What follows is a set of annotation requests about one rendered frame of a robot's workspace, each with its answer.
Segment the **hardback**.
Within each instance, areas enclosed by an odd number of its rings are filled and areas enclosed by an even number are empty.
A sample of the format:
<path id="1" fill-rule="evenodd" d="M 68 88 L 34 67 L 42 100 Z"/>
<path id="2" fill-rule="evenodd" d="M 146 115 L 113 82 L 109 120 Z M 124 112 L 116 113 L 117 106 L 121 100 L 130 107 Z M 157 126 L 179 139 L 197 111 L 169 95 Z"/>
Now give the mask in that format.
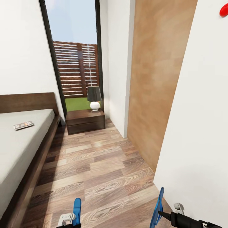
<path id="1" fill-rule="evenodd" d="M 25 122 L 25 123 L 20 123 L 20 124 L 14 125 L 14 129 L 18 130 L 18 129 L 22 129 L 22 128 L 29 127 L 29 126 L 32 126 L 32 125 L 33 125 L 32 121 L 29 121 L 29 122 Z"/>

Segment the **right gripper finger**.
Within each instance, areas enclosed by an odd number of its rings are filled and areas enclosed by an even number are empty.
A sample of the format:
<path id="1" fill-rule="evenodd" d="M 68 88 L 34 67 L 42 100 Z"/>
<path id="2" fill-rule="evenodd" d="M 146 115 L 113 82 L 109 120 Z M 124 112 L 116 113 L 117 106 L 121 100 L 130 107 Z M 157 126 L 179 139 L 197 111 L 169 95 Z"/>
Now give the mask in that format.
<path id="1" fill-rule="evenodd" d="M 165 217 L 166 219 L 168 219 L 169 221 L 171 221 L 171 214 L 165 213 L 165 212 L 160 212 L 160 211 L 158 211 L 158 213 L 159 213 L 161 216 L 163 216 L 163 217 Z"/>

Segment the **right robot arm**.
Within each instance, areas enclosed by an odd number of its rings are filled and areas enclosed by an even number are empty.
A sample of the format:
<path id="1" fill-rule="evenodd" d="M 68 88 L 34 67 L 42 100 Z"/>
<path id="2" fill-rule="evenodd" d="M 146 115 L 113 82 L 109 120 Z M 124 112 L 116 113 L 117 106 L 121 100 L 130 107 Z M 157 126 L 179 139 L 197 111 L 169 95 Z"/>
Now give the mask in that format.
<path id="1" fill-rule="evenodd" d="M 177 210 L 175 212 L 171 212 L 171 214 L 160 211 L 158 211 L 158 213 L 171 221 L 171 225 L 176 228 L 222 228 L 221 226 L 210 222 L 205 222 L 203 220 L 197 221 L 188 216 L 185 216 L 183 211 L 184 207 L 180 203 L 175 203 L 174 207 Z M 203 223 L 207 225 L 203 226 Z"/>

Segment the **sandal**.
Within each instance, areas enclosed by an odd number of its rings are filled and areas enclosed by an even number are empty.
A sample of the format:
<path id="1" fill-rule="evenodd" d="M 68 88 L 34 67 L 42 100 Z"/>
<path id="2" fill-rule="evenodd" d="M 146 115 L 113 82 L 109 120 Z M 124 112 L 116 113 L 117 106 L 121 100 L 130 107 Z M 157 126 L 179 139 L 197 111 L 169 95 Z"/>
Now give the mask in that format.
<path id="1" fill-rule="evenodd" d="M 164 194 L 164 187 L 161 187 L 161 191 L 159 194 L 159 198 L 157 201 L 157 205 L 155 207 L 153 216 L 152 216 L 152 220 L 150 223 L 150 228 L 155 228 L 155 225 L 157 225 L 158 221 L 161 218 L 161 215 L 158 213 L 158 211 L 163 212 L 163 206 L 162 206 L 162 198 L 163 198 L 163 194 Z"/>
<path id="2" fill-rule="evenodd" d="M 74 201 L 73 213 L 76 215 L 76 218 L 71 221 L 73 226 L 80 224 L 80 214 L 81 214 L 81 199 L 76 198 Z"/>

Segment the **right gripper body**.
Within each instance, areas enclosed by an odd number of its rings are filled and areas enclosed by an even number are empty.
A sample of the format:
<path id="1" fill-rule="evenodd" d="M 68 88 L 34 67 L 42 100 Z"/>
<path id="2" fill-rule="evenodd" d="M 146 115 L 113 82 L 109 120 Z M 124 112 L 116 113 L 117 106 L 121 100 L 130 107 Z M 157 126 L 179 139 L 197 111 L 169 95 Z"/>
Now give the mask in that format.
<path id="1" fill-rule="evenodd" d="M 180 213 L 171 212 L 171 225 L 176 228 L 191 228 L 191 218 Z"/>

